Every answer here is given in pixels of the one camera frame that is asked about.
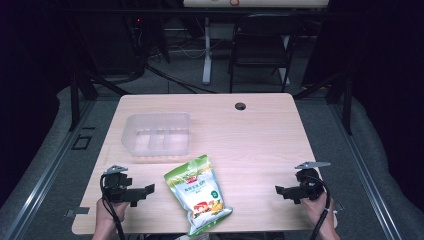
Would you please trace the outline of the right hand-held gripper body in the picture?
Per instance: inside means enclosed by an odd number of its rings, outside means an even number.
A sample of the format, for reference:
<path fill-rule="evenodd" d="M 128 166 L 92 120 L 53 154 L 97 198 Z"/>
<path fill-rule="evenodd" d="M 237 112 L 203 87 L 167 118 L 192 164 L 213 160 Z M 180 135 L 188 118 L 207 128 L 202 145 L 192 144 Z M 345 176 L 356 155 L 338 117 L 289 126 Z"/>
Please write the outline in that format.
<path fill-rule="evenodd" d="M 320 178 L 317 169 L 330 166 L 328 162 L 304 162 L 296 166 L 295 174 L 299 186 L 293 188 L 292 199 L 300 201 L 303 198 L 317 200 L 326 190 L 326 185 Z"/>

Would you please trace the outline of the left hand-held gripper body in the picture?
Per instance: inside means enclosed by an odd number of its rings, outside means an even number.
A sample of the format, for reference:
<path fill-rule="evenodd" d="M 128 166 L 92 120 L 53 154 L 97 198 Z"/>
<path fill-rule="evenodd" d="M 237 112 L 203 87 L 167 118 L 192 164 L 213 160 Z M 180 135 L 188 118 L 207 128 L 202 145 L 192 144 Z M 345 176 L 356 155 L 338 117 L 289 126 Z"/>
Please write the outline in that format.
<path fill-rule="evenodd" d="M 132 179 L 125 174 L 126 167 L 113 165 L 101 176 L 100 188 L 102 197 L 109 203 L 121 203 L 144 200 L 145 188 L 129 189 Z"/>

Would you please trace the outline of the person's right hand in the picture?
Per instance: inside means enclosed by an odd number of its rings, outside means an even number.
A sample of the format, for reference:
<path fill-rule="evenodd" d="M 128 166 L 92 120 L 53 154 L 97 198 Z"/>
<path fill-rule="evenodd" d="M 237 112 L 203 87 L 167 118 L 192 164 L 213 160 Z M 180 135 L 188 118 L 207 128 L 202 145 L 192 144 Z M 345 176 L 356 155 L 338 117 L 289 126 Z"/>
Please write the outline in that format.
<path fill-rule="evenodd" d="M 308 198 L 302 199 L 301 204 L 303 205 L 311 224 L 316 225 L 323 211 L 328 210 L 327 216 L 323 221 L 321 228 L 334 227 L 334 201 L 332 198 L 327 197 L 326 192 L 322 193 L 316 200 L 310 200 Z"/>

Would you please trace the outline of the person's left hand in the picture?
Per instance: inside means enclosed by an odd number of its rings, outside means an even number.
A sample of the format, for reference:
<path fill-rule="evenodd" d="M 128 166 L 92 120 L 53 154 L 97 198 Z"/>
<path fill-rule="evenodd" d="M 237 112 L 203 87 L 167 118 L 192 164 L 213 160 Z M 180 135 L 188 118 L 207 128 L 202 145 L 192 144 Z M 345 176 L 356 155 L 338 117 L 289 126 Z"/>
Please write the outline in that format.
<path fill-rule="evenodd" d="M 115 212 L 120 221 L 125 219 L 125 210 L 128 202 L 112 203 L 108 205 L 105 200 L 99 199 L 96 203 L 96 233 L 111 232 L 116 229 L 112 212 Z"/>

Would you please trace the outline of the green and white snack bag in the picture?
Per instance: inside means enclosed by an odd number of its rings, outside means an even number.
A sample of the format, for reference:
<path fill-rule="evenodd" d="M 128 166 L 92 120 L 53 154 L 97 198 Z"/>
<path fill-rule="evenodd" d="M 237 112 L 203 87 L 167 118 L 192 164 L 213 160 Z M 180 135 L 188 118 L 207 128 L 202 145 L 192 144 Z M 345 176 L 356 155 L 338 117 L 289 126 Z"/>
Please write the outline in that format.
<path fill-rule="evenodd" d="M 194 237 L 230 216 L 213 165 L 207 155 L 191 160 L 164 175 L 164 179 L 190 224 L 187 235 Z"/>

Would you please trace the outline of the clear plastic container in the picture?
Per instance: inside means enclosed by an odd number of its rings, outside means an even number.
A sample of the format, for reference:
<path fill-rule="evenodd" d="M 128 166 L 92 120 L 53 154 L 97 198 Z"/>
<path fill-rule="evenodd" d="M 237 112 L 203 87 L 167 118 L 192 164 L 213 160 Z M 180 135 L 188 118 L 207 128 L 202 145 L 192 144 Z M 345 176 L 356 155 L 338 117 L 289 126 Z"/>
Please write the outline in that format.
<path fill-rule="evenodd" d="M 186 155 L 190 127 L 189 113 L 137 113 L 127 118 L 121 142 L 137 157 Z"/>

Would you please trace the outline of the black metal stand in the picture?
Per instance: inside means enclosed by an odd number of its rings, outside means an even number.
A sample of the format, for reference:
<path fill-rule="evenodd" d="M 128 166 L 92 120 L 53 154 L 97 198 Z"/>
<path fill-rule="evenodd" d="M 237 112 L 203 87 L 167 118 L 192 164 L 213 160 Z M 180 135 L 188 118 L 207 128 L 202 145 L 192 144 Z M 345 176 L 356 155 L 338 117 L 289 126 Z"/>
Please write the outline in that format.
<path fill-rule="evenodd" d="M 107 81 L 103 77 L 95 74 L 93 71 L 76 64 L 73 67 L 73 75 L 70 78 L 70 95 L 71 95 L 71 125 L 69 130 L 73 131 L 80 122 L 80 100 L 79 93 L 89 100 L 94 101 L 98 98 L 98 92 L 94 88 L 94 84 L 100 84 L 119 96 L 128 95 L 129 92 Z"/>
<path fill-rule="evenodd" d="M 335 73 L 318 83 L 312 84 L 310 87 L 307 87 L 300 93 L 295 94 L 293 98 L 296 100 L 303 99 L 327 85 L 330 86 L 330 90 L 325 97 L 325 100 L 328 104 L 336 104 L 340 98 L 343 98 L 342 126 L 344 127 L 345 131 L 351 135 L 353 87 L 353 72 L 351 70 L 344 70 L 342 72 Z"/>

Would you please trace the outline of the white table leg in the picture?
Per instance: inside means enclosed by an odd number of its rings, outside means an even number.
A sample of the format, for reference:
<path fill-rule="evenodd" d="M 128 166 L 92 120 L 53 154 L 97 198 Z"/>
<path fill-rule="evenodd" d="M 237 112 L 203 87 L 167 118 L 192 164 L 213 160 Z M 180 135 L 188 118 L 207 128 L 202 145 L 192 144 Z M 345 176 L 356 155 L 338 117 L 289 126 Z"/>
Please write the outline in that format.
<path fill-rule="evenodd" d="M 211 83 L 212 58 L 211 58 L 210 23 L 208 18 L 206 18 L 204 22 L 204 38 L 205 38 L 205 58 L 204 58 L 202 83 L 204 85 L 209 85 Z"/>

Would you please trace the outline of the black folding chair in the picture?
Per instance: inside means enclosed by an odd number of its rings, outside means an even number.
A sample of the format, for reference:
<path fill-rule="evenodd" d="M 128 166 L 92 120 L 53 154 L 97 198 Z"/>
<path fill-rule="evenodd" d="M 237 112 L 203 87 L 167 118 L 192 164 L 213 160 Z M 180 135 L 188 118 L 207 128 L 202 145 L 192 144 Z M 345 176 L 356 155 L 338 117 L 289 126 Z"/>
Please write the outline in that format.
<path fill-rule="evenodd" d="M 234 69 L 272 68 L 285 73 L 280 80 L 284 92 L 291 69 L 296 40 L 304 27 L 295 15 L 256 13 L 243 16 L 232 32 L 232 49 L 228 65 L 229 92 L 233 92 Z"/>

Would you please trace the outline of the grey metal table bracket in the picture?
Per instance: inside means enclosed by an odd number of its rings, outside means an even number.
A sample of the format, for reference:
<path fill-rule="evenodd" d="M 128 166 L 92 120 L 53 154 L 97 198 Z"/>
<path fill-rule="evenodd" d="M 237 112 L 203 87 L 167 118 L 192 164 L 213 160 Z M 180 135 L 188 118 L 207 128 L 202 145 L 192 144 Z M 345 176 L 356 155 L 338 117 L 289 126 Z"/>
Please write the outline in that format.
<path fill-rule="evenodd" d="M 65 213 L 67 218 L 75 218 L 77 215 L 86 215 L 89 213 L 89 207 L 77 207 L 74 209 L 68 209 Z"/>

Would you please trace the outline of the metal floor rail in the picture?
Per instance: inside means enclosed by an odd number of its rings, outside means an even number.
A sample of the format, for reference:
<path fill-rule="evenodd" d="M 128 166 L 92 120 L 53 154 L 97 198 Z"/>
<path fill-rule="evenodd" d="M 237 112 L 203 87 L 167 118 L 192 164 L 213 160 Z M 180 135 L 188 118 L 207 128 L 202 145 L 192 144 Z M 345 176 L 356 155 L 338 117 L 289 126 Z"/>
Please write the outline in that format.
<path fill-rule="evenodd" d="M 0 240 L 23 239 L 95 105 L 96 101 L 86 101 L 83 104 L 80 120 L 70 131 L 71 106 L 61 104 L 40 149 L 6 203 L 0 208 Z"/>
<path fill-rule="evenodd" d="M 365 190 L 368 200 L 372 206 L 374 214 L 376 215 L 380 226 L 384 232 L 384 235 L 387 240 L 404 240 L 401 236 L 399 229 L 397 228 L 389 209 L 385 201 L 380 194 L 380 191 L 377 189 L 377 185 L 371 173 L 366 166 L 363 155 L 360 152 L 354 137 L 349 135 L 345 129 L 342 122 L 342 112 L 338 106 L 329 105 L 329 109 L 333 115 L 333 118 L 336 121 L 336 124 L 341 132 L 343 139 L 345 140 L 350 152 L 353 156 L 353 164 L 355 166 L 357 175 L 360 179 L 360 182 Z"/>

